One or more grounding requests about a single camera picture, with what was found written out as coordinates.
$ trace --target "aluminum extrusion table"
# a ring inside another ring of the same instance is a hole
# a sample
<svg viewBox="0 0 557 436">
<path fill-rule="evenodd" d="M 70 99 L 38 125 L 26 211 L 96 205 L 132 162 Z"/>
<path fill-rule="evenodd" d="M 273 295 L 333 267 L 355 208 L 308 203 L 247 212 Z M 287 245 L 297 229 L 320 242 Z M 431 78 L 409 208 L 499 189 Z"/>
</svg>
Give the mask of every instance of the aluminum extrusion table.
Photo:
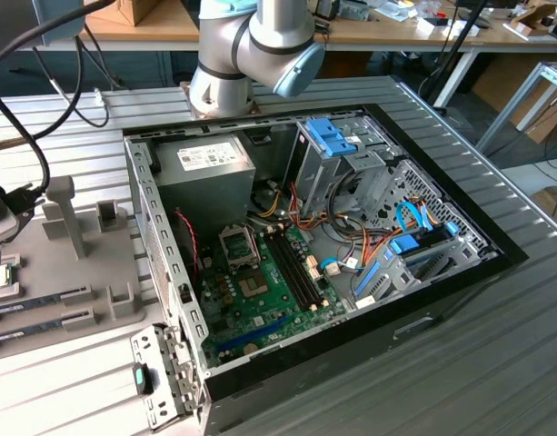
<svg viewBox="0 0 557 436">
<path fill-rule="evenodd" d="M 293 100 L 256 87 L 264 113 L 377 103 L 529 255 L 448 322 L 226 434 L 557 434 L 557 225 L 428 109 L 388 77 L 317 80 Z M 75 178 L 75 207 L 115 199 L 129 213 L 122 129 L 190 120 L 177 89 L 106 93 L 101 131 L 71 117 L 41 141 L 52 175 Z M 56 96 L 7 100 L 32 131 L 65 108 Z M 82 112 L 102 119 L 94 98 Z M 15 136 L 0 115 L 0 139 Z M 37 182 L 27 146 L 0 152 L 5 188 Z M 0 360 L 0 434 L 149 434 L 130 371 L 128 338 L 161 321 L 141 240 L 129 221 L 147 317 L 139 324 Z M 197 435 L 187 420 L 163 435 Z"/>
</svg>

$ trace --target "ram slot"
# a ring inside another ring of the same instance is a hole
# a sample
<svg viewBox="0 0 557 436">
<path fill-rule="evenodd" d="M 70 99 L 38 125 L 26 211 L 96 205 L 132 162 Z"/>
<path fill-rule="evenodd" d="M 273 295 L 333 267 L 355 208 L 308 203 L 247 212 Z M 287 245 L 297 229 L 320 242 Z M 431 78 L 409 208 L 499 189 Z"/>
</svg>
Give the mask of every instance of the ram slot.
<svg viewBox="0 0 557 436">
<path fill-rule="evenodd" d="M 266 244 L 301 311 L 306 312 L 313 304 L 320 304 L 322 298 L 284 235 L 271 235 Z"/>
</svg>

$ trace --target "gray robot arm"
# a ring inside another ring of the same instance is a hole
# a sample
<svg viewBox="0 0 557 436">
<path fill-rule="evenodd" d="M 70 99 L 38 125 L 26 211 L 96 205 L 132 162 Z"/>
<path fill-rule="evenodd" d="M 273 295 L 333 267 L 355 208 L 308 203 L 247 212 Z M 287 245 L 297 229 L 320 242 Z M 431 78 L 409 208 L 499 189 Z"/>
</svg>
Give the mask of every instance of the gray robot arm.
<svg viewBox="0 0 557 436">
<path fill-rule="evenodd" d="M 246 114 L 252 81 L 299 95 L 324 58 L 306 0 L 202 0 L 199 66 L 190 100 L 210 117 Z"/>
</svg>

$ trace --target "open computer tower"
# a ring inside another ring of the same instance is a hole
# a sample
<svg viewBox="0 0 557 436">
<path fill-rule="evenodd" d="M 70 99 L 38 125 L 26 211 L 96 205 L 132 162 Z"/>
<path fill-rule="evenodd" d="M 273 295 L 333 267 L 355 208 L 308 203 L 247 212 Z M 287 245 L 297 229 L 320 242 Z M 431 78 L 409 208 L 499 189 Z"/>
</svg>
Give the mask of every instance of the open computer tower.
<svg viewBox="0 0 557 436">
<path fill-rule="evenodd" d="M 155 431 L 231 429 L 526 259 L 375 104 L 154 127 L 125 148 L 164 312 L 132 339 Z"/>
</svg>

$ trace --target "green motherboard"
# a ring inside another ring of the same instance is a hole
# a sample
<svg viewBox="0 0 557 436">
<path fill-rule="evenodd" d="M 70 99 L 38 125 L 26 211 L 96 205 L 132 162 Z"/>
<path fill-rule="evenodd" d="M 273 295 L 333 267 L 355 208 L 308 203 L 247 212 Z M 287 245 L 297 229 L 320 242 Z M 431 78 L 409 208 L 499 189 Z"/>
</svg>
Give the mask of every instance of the green motherboard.
<svg viewBox="0 0 557 436">
<path fill-rule="evenodd" d="M 291 227 L 283 232 L 282 252 L 271 250 L 269 244 L 274 241 L 269 238 L 262 233 L 253 235 L 259 265 L 237 271 L 230 271 L 219 242 L 209 245 L 199 291 L 210 333 L 203 344 L 210 367 L 256 352 L 346 313 L 331 284 L 325 278 L 315 282 L 310 277 L 305 260 L 311 254 L 298 229 Z M 231 245 L 231 251 L 239 255 L 248 252 L 246 241 L 233 240 Z M 282 253 L 295 256 L 286 261 Z M 293 272 L 303 272 L 306 277 L 293 276 Z M 317 303 L 306 304 L 300 294 L 300 282 L 306 283 L 306 290 L 315 295 Z"/>
</svg>

